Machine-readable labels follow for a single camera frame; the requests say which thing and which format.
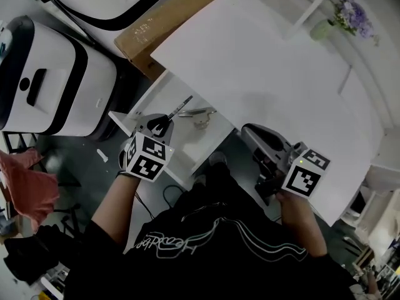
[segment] green vase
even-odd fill
[[[310,37],[314,41],[320,41],[329,36],[335,24],[328,19],[319,21],[310,31]]]

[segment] red cloth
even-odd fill
[[[31,220],[36,232],[59,197],[55,174],[29,170],[43,157],[33,148],[21,154],[6,154],[0,150],[0,170],[15,210]]]

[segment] wire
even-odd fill
[[[175,184],[172,184],[172,185],[170,185],[170,186],[166,186],[166,187],[165,187],[164,191],[162,192],[162,197],[164,198],[165,202],[167,203],[167,205],[168,205],[169,208],[171,209],[172,206],[171,206],[170,203],[168,202],[167,198],[165,198],[165,192],[166,192],[166,190],[167,190],[168,188],[178,188],[182,193],[183,193],[183,190],[182,190],[180,187],[176,186]]]
[[[150,214],[150,218],[153,220],[154,216],[153,214],[150,212],[149,208],[144,204],[144,202],[142,201],[142,199],[140,198],[138,192],[135,192],[135,197],[136,199],[144,206],[144,208],[148,211],[148,213]]]

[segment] gray shoe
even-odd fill
[[[225,154],[223,154],[221,151],[216,151],[210,155],[208,158],[208,162],[210,166],[213,166],[217,163],[223,163],[225,166],[228,165],[228,161],[226,160]]]
[[[206,180],[207,180],[206,175],[205,175],[205,174],[200,174],[200,176],[198,176],[198,177],[194,180],[193,186],[194,186],[195,184],[202,184],[202,185],[205,187],[205,186],[206,186]]]

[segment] cardboard box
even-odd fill
[[[132,25],[116,40],[116,46],[151,81],[165,68],[150,54],[179,26],[214,0],[168,0]]]

